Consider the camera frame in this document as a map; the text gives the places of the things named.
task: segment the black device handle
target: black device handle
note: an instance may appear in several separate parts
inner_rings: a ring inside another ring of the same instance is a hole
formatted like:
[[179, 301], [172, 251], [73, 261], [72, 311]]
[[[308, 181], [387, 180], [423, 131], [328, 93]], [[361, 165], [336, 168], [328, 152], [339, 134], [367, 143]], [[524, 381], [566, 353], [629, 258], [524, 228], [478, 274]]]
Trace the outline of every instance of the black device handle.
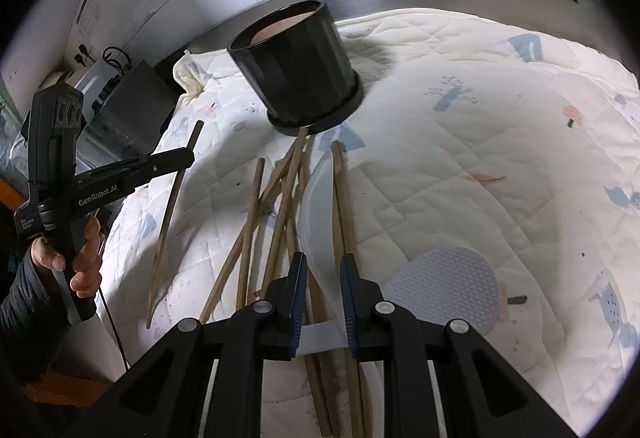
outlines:
[[53, 276], [58, 283], [58, 291], [65, 306], [66, 318], [71, 325], [86, 321], [95, 314], [95, 301], [92, 298], [79, 298], [78, 294], [71, 290], [69, 283], [76, 274], [73, 269], [73, 260], [78, 251], [84, 245], [84, 223], [87, 216], [72, 220], [65, 228], [57, 228], [46, 233], [47, 244], [55, 248], [65, 258], [65, 269], [62, 272], [53, 271]]

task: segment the human hand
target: human hand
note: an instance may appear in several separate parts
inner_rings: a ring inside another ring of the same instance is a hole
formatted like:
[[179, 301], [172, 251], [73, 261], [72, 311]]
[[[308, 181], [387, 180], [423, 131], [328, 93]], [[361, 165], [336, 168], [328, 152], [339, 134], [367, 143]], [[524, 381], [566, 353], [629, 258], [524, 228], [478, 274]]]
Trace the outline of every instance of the human hand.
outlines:
[[[100, 222], [94, 216], [90, 216], [84, 224], [84, 240], [84, 245], [74, 258], [73, 269], [76, 274], [69, 285], [79, 298], [93, 297], [102, 281], [102, 258], [98, 256], [102, 242]], [[65, 269], [65, 258], [51, 248], [44, 238], [38, 238], [31, 243], [31, 261], [44, 287], [48, 291], [55, 289], [57, 284], [50, 271], [62, 272]]]

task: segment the black sleeve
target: black sleeve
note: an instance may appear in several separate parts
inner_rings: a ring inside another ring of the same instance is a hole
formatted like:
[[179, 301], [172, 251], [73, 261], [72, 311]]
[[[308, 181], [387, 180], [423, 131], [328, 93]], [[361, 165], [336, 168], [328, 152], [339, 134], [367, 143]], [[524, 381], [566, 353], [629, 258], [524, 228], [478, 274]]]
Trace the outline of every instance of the black sleeve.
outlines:
[[22, 384], [37, 380], [60, 352], [68, 323], [62, 301], [43, 287], [30, 253], [0, 306], [0, 339]]

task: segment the plastic container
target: plastic container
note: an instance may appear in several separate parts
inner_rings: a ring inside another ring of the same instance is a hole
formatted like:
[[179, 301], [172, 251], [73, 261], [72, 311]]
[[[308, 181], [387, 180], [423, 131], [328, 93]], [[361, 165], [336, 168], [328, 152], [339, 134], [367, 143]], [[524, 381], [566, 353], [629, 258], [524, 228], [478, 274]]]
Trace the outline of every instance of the plastic container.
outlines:
[[323, 2], [302, 1], [263, 17], [228, 52], [284, 134], [337, 126], [362, 101], [360, 78]]

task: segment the person's arm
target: person's arm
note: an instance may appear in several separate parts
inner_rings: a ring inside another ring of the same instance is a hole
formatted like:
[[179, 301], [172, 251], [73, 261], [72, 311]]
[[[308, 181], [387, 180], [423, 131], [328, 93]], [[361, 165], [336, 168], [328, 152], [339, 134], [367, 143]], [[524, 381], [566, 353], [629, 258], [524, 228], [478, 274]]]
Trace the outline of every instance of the person's arm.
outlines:
[[[0, 339], [21, 384], [37, 380], [51, 365], [68, 328], [59, 294], [55, 287], [46, 290], [30, 254], [24, 256], [0, 306]], [[55, 282], [51, 272], [46, 273]]]
[[[98, 220], [89, 218], [84, 226], [84, 246], [72, 264], [76, 274], [70, 287], [81, 298], [95, 296], [102, 280], [99, 231]], [[37, 380], [60, 352], [68, 323], [52, 270], [64, 268], [62, 256], [38, 238], [0, 305], [0, 341], [22, 384]]]

